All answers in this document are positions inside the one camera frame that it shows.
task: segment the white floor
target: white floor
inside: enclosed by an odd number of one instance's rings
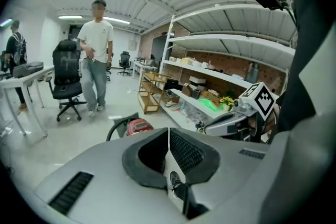
[[[139,77],[136,76],[135,79],[131,76],[123,77],[120,74],[117,75],[118,71],[112,69],[111,81],[107,85],[106,109],[97,112],[95,118],[90,118],[87,115],[86,105],[79,105],[77,108],[82,116],[80,122],[77,121],[77,116],[72,109],[61,116],[60,122],[56,121],[56,115],[59,112],[58,102],[52,98],[48,83],[44,81],[39,83],[45,105],[43,109],[38,101],[35,87],[29,88],[36,112],[47,128],[48,137],[44,138],[35,124],[31,124],[34,120],[29,121],[29,112],[19,114],[19,120],[28,133],[25,137],[13,121],[7,126],[9,134],[0,140],[0,152],[3,162],[13,168],[12,178],[15,182],[34,189],[61,165],[89,147],[103,143],[113,126],[111,117],[129,116],[130,111],[139,112],[139,116],[146,119],[154,128],[178,127],[161,109],[156,113],[144,115],[136,95]],[[18,107],[16,92],[13,90],[10,94],[11,100]],[[4,105],[4,101],[2,104],[3,115],[9,117],[6,113],[7,105]],[[117,132],[114,132],[112,139],[118,138]]]

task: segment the white t-shirt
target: white t-shirt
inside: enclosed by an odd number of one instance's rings
[[[107,62],[107,42],[113,41],[113,26],[106,20],[96,23],[94,20],[87,22],[81,28],[78,38],[84,40],[86,45],[95,50],[94,59],[100,62]],[[81,58],[85,58],[86,53],[82,51]]]

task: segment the man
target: man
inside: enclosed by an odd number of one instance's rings
[[[20,22],[15,20],[10,27],[12,30],[12,36],[8,39],[5,60],[9,61],[9,71],[13,75],[14,67],[27,63],[26,53],[26,41],[23,35],[19,33]],[[21,105],[20,110],[26,109],[27,105],[21,88],[15,88],[17,95],[19,96]]]
[[[112,25],[103,19],[105,9],[106,2],[104,0],[94,1],[92,3],[92,14],[95,19],[84,24],[78,34],[80,47],[83,49],[81,55],[83,58],[81,84],[91,117],[95,115],[96,108],[98,111],[104,109],[106,68],[111,66],[112,61],[114,32]],[[93,91],[93,82],[96,85],[97,98]]]

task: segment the ceiling light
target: ceiling light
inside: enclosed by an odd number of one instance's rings
[[[115,22],[119,22],[119,23],[123,23],[123,24],[130,24],[130,22],[127,22],[125,20],[119,20],[119,19],[114,19],[114,18],[110,18],[110,17],[104,17],[105,20],[114,20]]]
[[[58,16],[59,19],[83,19],[81,15],[63,15]]]
[[[3,26],[5,26],[5,25],[9,24],[11,21],[12,21],[12,19],[7,19],[7,20],[3,21],[3,22],[0,24],[0,26],[3,27]]]

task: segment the air vent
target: air vent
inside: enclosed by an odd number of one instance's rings
[[[92,180],[93,175],[79,172],[49,203],[56,211],[66,215],[84,189]]]
[[[242,149],[239,153],[257,159],[263,159],[265,157],[265,153],[248,150],[247,148]]]

